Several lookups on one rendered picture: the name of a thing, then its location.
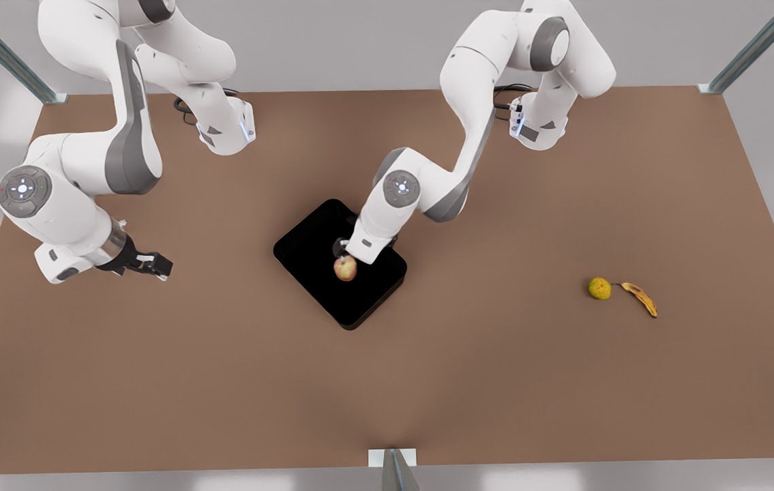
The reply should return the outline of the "black storage box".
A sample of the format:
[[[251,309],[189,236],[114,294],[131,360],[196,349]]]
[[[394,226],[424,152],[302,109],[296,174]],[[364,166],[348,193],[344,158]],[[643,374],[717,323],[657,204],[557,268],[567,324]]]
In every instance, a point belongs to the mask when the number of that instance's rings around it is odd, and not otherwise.
[[[359,262],[355,279],[334,273],[339,240],[348,239],[357,215],[338,199],[328,199],[273,247],[275,258],[345,330],[354,330],[404,282],[406,261],[385,248],[373,265]]]

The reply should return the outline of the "yellow banana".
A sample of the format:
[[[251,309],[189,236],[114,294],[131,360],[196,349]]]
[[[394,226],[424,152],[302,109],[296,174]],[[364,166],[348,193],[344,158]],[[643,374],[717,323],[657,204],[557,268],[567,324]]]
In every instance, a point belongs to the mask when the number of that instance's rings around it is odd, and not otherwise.
[[[631,282],[621,282],[616,283],[616,285],[635,296],[653,318],[658,317],[657,304],[655,304],[651,296],[649,296],[642,288]]]

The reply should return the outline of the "silver frame post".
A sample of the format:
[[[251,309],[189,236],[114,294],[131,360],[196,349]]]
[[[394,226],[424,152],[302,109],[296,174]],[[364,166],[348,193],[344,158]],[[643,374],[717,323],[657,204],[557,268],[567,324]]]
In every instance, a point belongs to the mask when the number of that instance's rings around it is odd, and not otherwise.
[[[0,65],[29,90],[44,105],[65,104],[67,93],[57,93],[44,82],[4,41],[0,38]]]
[[[774,44],[774,15],[755,36],[733,56],[709,83],[696,85],[701,94],[723,94],[747,69]]]
[[[369,449],[368,466],[383,470],[381,491],[420,491],[412,472],[412,467],[417,466],[415,448]]]

